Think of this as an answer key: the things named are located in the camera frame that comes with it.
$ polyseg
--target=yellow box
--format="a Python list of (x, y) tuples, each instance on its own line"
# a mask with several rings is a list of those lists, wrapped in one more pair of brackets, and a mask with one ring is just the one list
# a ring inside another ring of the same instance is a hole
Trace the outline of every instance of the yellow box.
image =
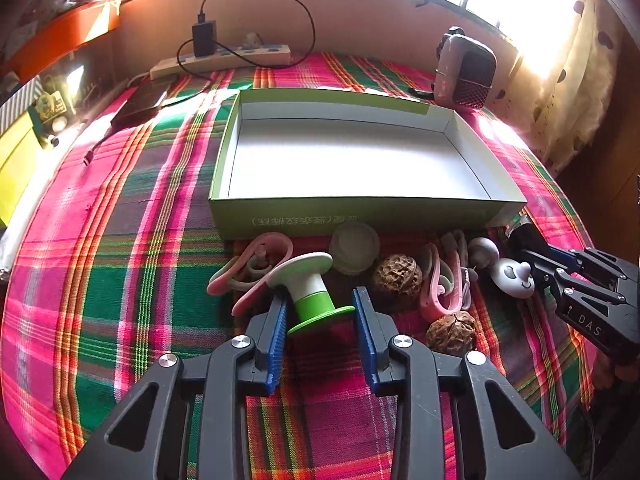
[(14, 214), (36, 170), (41, 149), (28, 112), (18, 117), (0, 137), (0, 228), (6, 227)]

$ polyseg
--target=open box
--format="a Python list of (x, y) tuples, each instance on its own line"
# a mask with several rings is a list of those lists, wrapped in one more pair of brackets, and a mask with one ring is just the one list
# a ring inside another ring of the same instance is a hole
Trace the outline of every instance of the open box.
[(209, 192), (223, 239), (503, 226), (526, 199), (448, 108), (377, 94), (238, 92)]

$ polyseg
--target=power strip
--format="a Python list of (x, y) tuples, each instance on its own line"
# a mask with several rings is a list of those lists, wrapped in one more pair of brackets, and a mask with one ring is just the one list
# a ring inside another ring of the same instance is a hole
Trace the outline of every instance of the power strip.
[[(291, 51), (287, 45), (263, 45), (260, 48), (247, 50), (238, 47), (234, 49), (234, 52), (262, 65), (288, 65), (291, 63)], [(233, 56), (230, 52), (221, 48), (211, 56), (195, 57), (193, 54), (185, 54), (180, 56), (180, 62), (187, 70), (195, 73), (210, 73), (217, 70), (251, 66), (250, 63), (245, 62), (238, 56)], [(163, 59), (149, 71), (151, 79), (181, 73), (184, 72), (175, 57)]]

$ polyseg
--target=bed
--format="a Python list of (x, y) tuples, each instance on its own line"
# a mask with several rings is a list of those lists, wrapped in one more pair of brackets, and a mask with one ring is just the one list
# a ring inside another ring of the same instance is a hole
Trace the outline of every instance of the bed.
[[(51, 479), (60, 478), (161, 354), (208, 353), (241, 333), (230, 316), (232, 298), (205, 291), (209, 277), (240, 249), (220, 240), (207, 204), (234, 93), (310, 87), (406, 97), (409, 86), (427, 89), (433, 80), (395, 63), (327, 53), (286, 70), (242, 68), (214, 77), (210, 91), (115, 134), (85, 167), (88, 146), (104, 134), (131, 93), (126, 91), (78, 139), (25, 234), (2, 320), (2, 397), (12, 430)], [(185, 76), (172, 95), (187, 96), (202, 85)], [(487, 111), (465, 119), (520, 187), (526, 212), (549, 243), (588, 245), (569, 201), (514, 131)], [(504, 246), (504, 230), (488, 235)], [(428, 239), (383, 237), (382, 250), (411, 253)], [(328, 239), (296, 239), (294, 245), (300, 254), (326, 249)], [(353, 285), (335, 282), (342, 287), (338, 296)], [(578, 404), (588, 406), (593, 395), (593, 348), (553, 314), (551, 297), (517, 301), (480, 283), (472, 300), (478, 349), (566, 446), (574, 438), (568, 427)], [(426, 325), (416, 311), (394, 319), (401, 332), (424, 337)], [(446, 402), (444, 407), (452, 479), (454, 441)], [(349, 327), (338, 328), (329, 342), (289, 341), (276, 394), (248, 404), (252, 478), (386, 480), (395, 416), (393, 399), (369, 393)], [(193, 452), (188, 476), (195, 474)]]

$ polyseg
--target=blue gripper pad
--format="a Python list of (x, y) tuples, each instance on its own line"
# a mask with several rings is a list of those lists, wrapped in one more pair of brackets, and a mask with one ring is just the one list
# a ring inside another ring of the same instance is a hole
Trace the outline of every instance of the blue gripper pad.
[(376, 365), (376, 351), (373, 346), (373, 339), (371, 338), (367, 317), (364, 313), (364, 307), (360, 301), (357, 289), (353, 289), (351, 297), (356, 307), (356, 332), (358, 335), (358, 349), (360, 350), (360, 361), (362, 362), (364, 379), (371, 392), (377, 395), (380, 378)]
[(284, 339), (287, 336), (287, 309), (281, 308), (273, 330), (273, 337), (267, 354), (267, 379), (265, 387), (269, 395), (273, 395), (280, 383), (282, 359), (284, 356)]
[(580, 271), (580, 266), (575, 259), (575, 254), (571, 254), (568, 251), (563, 251), (562, 249), (558, 249), (551, 245), (549, 245), (549, 251), (551, 252), (551, 257), (559, 264), (564, 265), (569, 274)]

